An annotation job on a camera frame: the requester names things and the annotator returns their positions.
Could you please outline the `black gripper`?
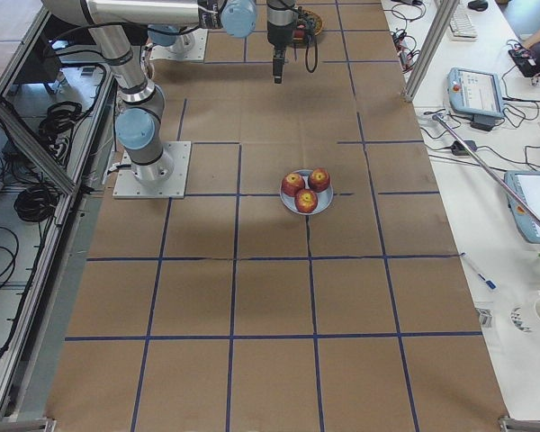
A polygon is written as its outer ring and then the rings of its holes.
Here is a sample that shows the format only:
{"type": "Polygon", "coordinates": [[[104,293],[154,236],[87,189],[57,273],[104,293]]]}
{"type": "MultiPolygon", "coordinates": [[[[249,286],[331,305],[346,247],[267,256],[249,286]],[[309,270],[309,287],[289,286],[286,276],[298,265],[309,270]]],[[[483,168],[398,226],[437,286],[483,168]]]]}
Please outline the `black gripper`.
{"type": "Polygon", "coordinates": [[[276,84],[283,82],[283,66],[285,62],[285,52],[292,43],[293,26],[268,26],[267,39],[274,47],[273,55],[273,77],[276,84]]]}

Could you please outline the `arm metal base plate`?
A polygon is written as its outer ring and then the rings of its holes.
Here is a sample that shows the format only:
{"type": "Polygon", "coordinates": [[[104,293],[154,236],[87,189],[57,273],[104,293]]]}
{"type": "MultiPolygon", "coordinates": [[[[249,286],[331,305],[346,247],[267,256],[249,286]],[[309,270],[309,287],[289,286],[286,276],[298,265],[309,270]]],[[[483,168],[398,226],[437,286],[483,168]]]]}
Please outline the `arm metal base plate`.
{"type": "Polygon", "coordinates": [[[200,62],[204,60],[208,31],[198,29],[190,33],[175,36],[172,26],[150,27],[148,37],[152,43],[150,60],[173,60],[200,62]]]}
{"type": "Polygon", "coordinates": [[[183,199],[191,159],[190,141],[165,141],[161,158],[151,165],[137,165],[124,151],[112,196],[116,199],[183,199]]]}

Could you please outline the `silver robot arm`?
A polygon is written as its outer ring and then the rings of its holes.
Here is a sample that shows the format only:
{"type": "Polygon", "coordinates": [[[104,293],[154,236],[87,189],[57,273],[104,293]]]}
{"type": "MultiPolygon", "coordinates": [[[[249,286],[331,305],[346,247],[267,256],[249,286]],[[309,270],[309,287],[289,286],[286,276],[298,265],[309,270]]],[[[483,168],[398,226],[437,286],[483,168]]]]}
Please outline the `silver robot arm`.
{"type": "MultiPolygon", "coordinates": [[[[198,1],[197,9],[197,24],[152,23],[148,26],[148,36],[154,44],[170,47],[198,29],[224,29],[231,37],[245,39],[256,28],[255,1],[198,1]]],[[[293,42],[301,11],[294,1],[266,2],[266,36],[274,48],[272,76],[276,84],[283,81],[286,51],[293,42]]]]}
{"type": "Polygon", "coordinates": [[[127,24],[156,24],[224,29],[247,37],[256,27],[253,1],[46,1],[44,6],[64,22],[86,27],[118,84],[125,109],[115,122],[129,170],[119,173],[118,198],[181,198],[191,144],[159,137],[165,97],[144,72],[125,33],[127,24]]]}

